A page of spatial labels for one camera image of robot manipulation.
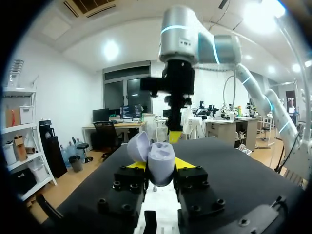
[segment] water bottle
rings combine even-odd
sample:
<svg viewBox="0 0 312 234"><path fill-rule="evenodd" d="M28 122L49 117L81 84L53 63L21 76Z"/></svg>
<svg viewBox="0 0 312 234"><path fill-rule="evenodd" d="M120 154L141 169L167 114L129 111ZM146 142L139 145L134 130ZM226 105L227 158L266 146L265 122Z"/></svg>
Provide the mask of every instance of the water bottle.
<svg viewBox="0 0 312 234"><path fill-rule="evenodd" d="M82 143L83 143L83 142L79 141L79 138L77 138L76 147L77 147L77 145L80 145L80 144L82 144ZM77 155L79 155L81 161L84 162L85 156L84 156L83 150L78 150L78 149L77 149Z"/></svg>
<svg viewBox="0 0 312 234"><path fill-rule="evenodd" d="M69 146L67 147L68 157L77 155L76 147L72 145L72 142L69 142Z"/></svg>
<svg viewBox="0 0 312 234"><path fill-rule="evenodd" d="M71 167L71 164L68 160L69 156L68 156L68 153L66 152L66 150L63 148L63 145L60 145L60 152L62 153L62 157L63 157L63 160L65 162L65 166L66 167Z"/></svg>

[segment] window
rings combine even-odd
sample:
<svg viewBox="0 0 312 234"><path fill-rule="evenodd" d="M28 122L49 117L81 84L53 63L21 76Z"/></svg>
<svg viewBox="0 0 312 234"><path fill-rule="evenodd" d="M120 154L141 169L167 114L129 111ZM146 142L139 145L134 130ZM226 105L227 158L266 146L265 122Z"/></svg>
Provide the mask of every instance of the window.
<svg viewBox="0 0 312 234"><path fill-rule="evenodd" d="M149 91L140 90L141 79L127 80L128 105L141 104L143 113L151 113L151 95Z"/></svg>
<svg viewBox="0 0 312 234"><path fill-rule="evenodd" d="M113 110L123 106L123 81L105 84L104 96L105 108Z"/></svg>
<svg viewBox="0 0 312 234"><path fill-rule="evenodd" d="M141 91L141 78L150 76L150 66L131 67L104 74L104 107L110 110L123 105L141 104L144 113L151 113L149 91Z"/></svg>

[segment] white robotic arm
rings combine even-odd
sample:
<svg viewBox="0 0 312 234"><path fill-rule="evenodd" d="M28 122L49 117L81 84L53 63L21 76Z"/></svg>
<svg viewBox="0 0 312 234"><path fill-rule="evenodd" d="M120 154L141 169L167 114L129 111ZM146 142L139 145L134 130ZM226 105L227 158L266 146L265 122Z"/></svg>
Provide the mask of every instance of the white robotic arm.
<svg viewBox="0 0 312 234"><path fill-rule="evenodd" d="M263 94L250 71L241 64L238 37L214 36L198 21L191 9L175 6L164 14L159 59L166 64L171 61L182 61L181 66L184 66L184 63L191 66L197 63L226 64L236 71L236 77L254 99L259 113L264 116L272 112L284 142L285 155L292 154L287 158L285 166L296 177L299 176L298 181L300 178L309 178L312 160L308 142L297 140L298 131L276 93L269 89Z"/></svg>

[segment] cardboard box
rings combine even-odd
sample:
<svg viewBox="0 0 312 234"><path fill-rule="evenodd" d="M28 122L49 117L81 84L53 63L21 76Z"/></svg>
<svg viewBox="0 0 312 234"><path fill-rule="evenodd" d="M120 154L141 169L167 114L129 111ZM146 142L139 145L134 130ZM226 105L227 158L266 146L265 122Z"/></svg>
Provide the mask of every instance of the cardboard box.
<svg viewBox="0 0 312 234"><path fill-rule="evenodd" d="M21 125L19 108L5 111L5 124L7 128Z"/></svg>
<svg viewBox="0 0 312 234"><path fill-rule="evenodd" d="M14 145L16 150L16 156L20 161L24 161L27 159L27 152L24 145L24 139L23 136L14 137Z"/></svg>

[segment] computer monitor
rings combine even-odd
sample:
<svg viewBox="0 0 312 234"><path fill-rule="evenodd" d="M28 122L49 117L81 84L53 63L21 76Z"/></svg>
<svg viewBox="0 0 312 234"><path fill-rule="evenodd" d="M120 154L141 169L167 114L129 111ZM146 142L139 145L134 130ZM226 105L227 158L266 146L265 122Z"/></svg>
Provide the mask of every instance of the computer monitor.
<svg viewBox="0 0 312 234"><path fill-rule="evenodd" d="M250 97L250 98L249 98L249 103L250 103L250 105L251 105L251 106L255 106L255 104L254 104L254 100L253 100L253 98L252 98L252 97Z"/></svg>
<svg viewBox="0 0 312 234"><path fill-rule="evenodd" d="M171 110L163 110L163 111L162 111L162 115L163 115L164 117L169 117L170 114L171 114Z"/></svg>
<svg viewBox="0 0 312 234"><path fill-rule="evenodd" d="M109 109L110 116L120 116L120 108L119 109Z"/></svg>
<svg viewBox="0 0 312 234"><path fill-rule="evenodd" d="M102 121L109 121L109 109L99 109L92 111L92 121L95 122L102 122Z"/></svg>
<svg viewBox="0 0 312 234"><path fill-rule="evenodd" d="M141 118L142 117L142 107L141 105L129 105L120 107L120 118Z"/></svg>

